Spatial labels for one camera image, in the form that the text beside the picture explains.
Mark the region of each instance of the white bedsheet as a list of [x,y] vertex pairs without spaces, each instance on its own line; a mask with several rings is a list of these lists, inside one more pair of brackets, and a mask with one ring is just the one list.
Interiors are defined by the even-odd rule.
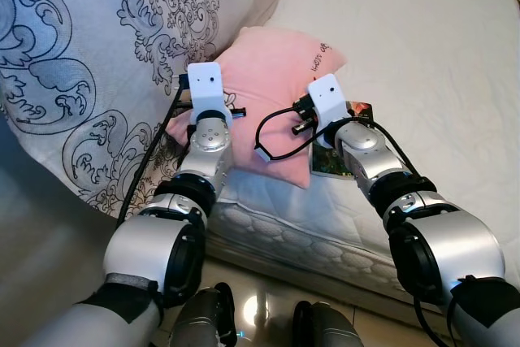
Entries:
[[[280,0],[267,25],[347,56],[336,74],[344,95],[372,103],[416,168],[494,231],[520,286],[518,21],[515,0]],[[312,176],[304,191],[235,172],[221,201],[212,229],[260,253],[316,271],[328,260],[344,280],[373,274],[348,248],[379,271],[392,265],[380,218],[354,182]],[[380,274],[397,284],[392,271]]]

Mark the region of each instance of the cable connector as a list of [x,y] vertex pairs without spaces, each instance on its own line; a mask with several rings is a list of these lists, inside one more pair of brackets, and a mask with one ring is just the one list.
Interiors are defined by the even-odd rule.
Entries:
[[309,94],[304,95],[292,104],[292,108],[304,121],[314,116],[314,102]]
[[188,136],[188,142],[191,140],[192,135],[197,131],[197,125],[188,125],[186,127],[186,136]]
[[187,73],[181,73],[179,75],[179,87],[182,87],[182,90],[189,89],[189,79]]
[[258,156],[262,158],[262,160],[266,163],[271,161],[271,158],[273,157],[272,154],[269,153],[268,150],[266,150],[263,145],[256,144],[254,147],[254,151],[257,153]]
[[310,128],[313,128],[314,126],[316,126],[317,123],[316,121],[314,120],[314,118],[308,118],[306,119],[305,121],[303,121],[302,123],[298,124],[298,125],[294,125],[291,130],[292,130],[292,134],[297,136],[298,134],[300,134],[301,132],[304,132],[305,130],[307,129],[310,129]]

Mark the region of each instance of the bedding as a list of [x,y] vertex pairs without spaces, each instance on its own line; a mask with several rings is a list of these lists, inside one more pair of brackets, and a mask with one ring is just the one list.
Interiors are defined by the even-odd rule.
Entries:
[[[515,0],[280,0],[266,25],[347,56],[336,73],[345,97],[371,103],[440,193],[493,230],[520,287],[518,21]],[[209,224],[230,250],[404,299],[386,232],[354,182],[229,179]]]
[[[116,216],[188,63],[277,0],[0,0],[0,111],[34,159]],[[164,137],[129,213],[175,172]]]
[[[216,60],[220,64],[226,104],[245,107],[247,116],[233,121],[234,167],[309,187],[308,148],[278,162],[263,160],[255,151],[255,132],[267,115],[291,107],[306,94],[306,86],[327,73],[336,72],[344,57],[308,34],[284,28],[243,28],[232,46]],[[188,140],[186,128],[191,111],[170,120],[167,132],[179,143]],[[274,156],[303,144],[310,132],[295,137],[288,128],[301,122],[296,113],[269,121],[260,142]]]

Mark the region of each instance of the paisley pattern fabric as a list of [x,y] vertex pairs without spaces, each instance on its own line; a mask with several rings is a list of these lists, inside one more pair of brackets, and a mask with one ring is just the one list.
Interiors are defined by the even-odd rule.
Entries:
[[[0,110],[29,154],[117,215],[176,75],[213,59],[239,28],[248,2],[231,1],[0,0]],[[130,213],[179,153],[162,139]]]

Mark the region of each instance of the white fabric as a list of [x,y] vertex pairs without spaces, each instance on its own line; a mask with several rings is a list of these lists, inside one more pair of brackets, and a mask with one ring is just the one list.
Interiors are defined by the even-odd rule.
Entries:
[[[214,58],[275,1],[0,0],[0,111],[33,158],[117,215],[175,75]],[[162,139],[130,212],[171,177],[180,151]]]
[[[267,25],[344,52],[344,95],[372,103],[416,168],[494,231],[520,286],[515,0],[280,0]],[[210,226],[231,243],[392,295],[388,238],[354,182],[312,176],[305,191],[235,172],[222,201]]]

